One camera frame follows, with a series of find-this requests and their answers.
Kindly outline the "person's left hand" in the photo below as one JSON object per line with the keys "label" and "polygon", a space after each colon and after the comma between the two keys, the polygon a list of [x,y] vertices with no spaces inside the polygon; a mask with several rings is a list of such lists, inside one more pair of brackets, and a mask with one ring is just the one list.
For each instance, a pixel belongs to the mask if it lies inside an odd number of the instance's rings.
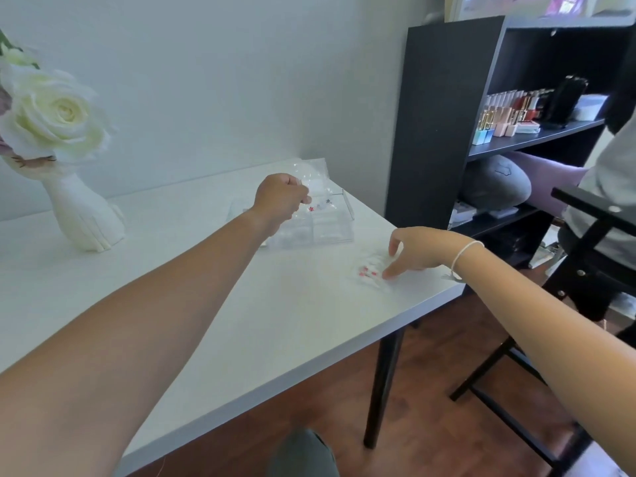
{"label": "person's left hand", "polygon": [[269,175],[259,184],[248,212],[273,234],[298,210],[293,207],[294,193],[308,194],[308,188],[290,174]]}

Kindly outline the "person's right hand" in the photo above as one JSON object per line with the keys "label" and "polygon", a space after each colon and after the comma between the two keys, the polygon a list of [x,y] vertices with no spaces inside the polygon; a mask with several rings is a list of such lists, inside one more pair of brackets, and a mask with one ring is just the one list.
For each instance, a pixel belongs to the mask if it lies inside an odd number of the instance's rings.
{"label": "person's right hand", "polygon": [[389,240],[388,252],[396,261],[410,261],[413,271],[438,266],[453,268],[458,255],[475,240],[447,230],[425,226],[395,229]]}

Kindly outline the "small clear nail sticker packet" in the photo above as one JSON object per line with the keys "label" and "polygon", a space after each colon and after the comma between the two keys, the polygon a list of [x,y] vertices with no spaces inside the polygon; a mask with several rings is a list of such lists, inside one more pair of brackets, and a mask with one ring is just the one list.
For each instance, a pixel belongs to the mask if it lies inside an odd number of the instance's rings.
{"label": "small clear nail sticker packet", "polygon": [[308,188],[308,197],[311,202],[301,203],[298,208],[300,214],[311,214],[314,212],[334,212],[337,210],[337,196],[340,194],[338,188],[332,184],[330,179],[324,177],[298,178],[303,186]]}

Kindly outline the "clear packet with red flowers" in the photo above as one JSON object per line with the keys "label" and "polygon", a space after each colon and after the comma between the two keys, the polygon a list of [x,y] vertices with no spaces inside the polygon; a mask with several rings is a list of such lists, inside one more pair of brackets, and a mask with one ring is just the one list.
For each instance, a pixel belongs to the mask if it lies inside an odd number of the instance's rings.
{"label": "clear packet with red flowers", "polygon": [[393,283],[383,278],[383,273],[396,259],[384,251],[367,252],[356,260],[353,277],[370,288],[389,291]]}

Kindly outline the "person's right forearm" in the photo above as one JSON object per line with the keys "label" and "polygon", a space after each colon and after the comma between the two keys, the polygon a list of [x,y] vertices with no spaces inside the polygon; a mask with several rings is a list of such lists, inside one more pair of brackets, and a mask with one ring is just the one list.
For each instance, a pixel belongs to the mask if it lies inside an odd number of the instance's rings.
{"label": "person's right forearm", "polygon": [[452,270],[518,342],[571,416],[626,473],[636,473],[636,350],[476,242]]}

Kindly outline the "person's left forearm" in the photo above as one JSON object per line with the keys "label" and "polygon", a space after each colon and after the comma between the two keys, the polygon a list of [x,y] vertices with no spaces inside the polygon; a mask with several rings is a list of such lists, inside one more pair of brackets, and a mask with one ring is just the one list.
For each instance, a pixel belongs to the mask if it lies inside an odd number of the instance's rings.
{"label": "person's left forearm", "polygon": [[0,477],[110,477],[259,246],[293,212],[254,205],[0,373]]}

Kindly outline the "clear plastic organizer box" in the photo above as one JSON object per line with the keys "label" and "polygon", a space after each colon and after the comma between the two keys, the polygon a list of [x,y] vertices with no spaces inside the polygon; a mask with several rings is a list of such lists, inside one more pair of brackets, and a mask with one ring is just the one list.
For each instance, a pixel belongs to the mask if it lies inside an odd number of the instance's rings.
{"label": "clear plastic organizer box", "polygon": [[[287,173],[296,178],[330,179],[325,159],[292,160],[277,173]],[[267,238],[261,248],[270,250],[298,249],[316,245],[345,243],[354,240],[354,212],[346,192],[334,183],[340,194],[337,196],[337,210],[334,212],[314,212],[300,214],[296,211],[285,221],[277,232]]]}

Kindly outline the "white papers stack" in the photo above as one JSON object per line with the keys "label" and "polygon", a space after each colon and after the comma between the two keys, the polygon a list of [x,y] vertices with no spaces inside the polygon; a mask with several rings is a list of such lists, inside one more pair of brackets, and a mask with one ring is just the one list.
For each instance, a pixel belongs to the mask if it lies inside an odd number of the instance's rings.
{"label": "white papers stack", "polygon": [[463,224],[471,222],[477,213],[478,210],[475,207],[468,205],[463,201],[456,200],[451,211],[447,229],[452,230]]}

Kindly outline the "black table leg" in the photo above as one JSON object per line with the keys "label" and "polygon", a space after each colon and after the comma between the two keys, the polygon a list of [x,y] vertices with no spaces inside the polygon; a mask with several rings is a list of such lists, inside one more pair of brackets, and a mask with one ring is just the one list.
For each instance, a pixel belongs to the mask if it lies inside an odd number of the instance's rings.
{"label": "black table leg", "polygon": [[379,341],[370,406],[362,441],[366,449],[373,450],[377,446],[405,330],[405,327],[398,329]]}

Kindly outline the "grey cushion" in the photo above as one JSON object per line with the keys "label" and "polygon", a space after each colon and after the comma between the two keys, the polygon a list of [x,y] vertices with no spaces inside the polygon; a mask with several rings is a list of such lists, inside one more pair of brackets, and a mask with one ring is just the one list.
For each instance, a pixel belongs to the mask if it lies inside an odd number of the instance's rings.
{"label": "grey cushion", "polygon": [[531,195],[528,175],[502,155],[468,162],[459,199],[482,211],[504,210],[525,203]]}

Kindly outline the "black bookshelf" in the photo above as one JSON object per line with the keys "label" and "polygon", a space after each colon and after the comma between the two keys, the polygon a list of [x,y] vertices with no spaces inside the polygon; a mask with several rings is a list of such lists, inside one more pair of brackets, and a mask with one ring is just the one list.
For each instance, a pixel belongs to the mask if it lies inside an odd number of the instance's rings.
{"label": "black bookshelf", "polygon": [[467,163],[524,151],[582,167],[602,118],[493,136],[473,145],[487,97],[553,89],[581,76],[610,94],[636,56],[636,16],[523,19],[495,16],[411,27],[404,54],[385,218],[445,230]]}

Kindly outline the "black chair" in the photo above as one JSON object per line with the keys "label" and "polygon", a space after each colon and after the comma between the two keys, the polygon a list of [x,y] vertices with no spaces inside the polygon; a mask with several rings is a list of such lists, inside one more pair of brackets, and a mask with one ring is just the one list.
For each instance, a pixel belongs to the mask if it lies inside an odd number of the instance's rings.
{"label": "black chair", "polygon": [[[627,209],[608,202],[578,187],[554,188],[552,197],[569,207],[594,218],[594,223],[576,241],[567,242],[567,258],[543,284],[543,289],[559,300],[572,295],[586,295],[586,302],[576,302],[576,310],[588,320],[600,322],[607,312],[609,299],[591,304],[590,300],[600,289],[621,292],[636,297],[636,270],[631,270],[600,253],[597,245],[611,230],[619,230],[636,237],[636,209]],[[523,442],[551,467],[547,477],[564,477],[592,444],[592,437],[577,422],[574,433],[560,456],[554,456],[539,440],[514,419],[488,394],[476,388],[476,384],[499,360],[508,357],[529,374],[544,382],[543,377],[512,337],[507,337],[451,394],[457,401],[466,392],[476,396],[499,420],[507,425]]]}

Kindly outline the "person's grey trouser knee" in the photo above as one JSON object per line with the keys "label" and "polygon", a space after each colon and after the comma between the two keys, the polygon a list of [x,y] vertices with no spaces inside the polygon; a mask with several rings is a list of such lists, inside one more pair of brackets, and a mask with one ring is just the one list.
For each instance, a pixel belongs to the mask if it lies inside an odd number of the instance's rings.
{"label": "person's grey trouser knee", "polygon": [[308,428],[293,430],[269,461],[266,477],[340,477],[337,461],[322,437]]}

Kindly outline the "white hand-shaped vase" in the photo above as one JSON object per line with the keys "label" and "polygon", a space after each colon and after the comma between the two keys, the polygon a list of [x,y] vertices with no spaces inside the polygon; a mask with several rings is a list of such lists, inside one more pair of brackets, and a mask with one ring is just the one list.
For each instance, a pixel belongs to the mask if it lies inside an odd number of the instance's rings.
{"label": "white hand-shaped vase", "polygon": [[125,238],[120,209],[92,191],[74,165],[53,157],[26,160],[13,153],[2,157],[19,175],[42,183],[61,232],[77,249],[101,253]]}

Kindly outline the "black stand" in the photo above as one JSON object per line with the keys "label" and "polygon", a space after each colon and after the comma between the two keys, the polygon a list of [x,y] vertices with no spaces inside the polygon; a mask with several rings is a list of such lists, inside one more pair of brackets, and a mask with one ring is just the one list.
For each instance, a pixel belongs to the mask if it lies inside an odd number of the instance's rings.
{"label": "black stand", "polygon": [[539,118],[540,128],[546,130],[565,128],[588,85],[587,78],[574,75],[566,76],[548,98]]}

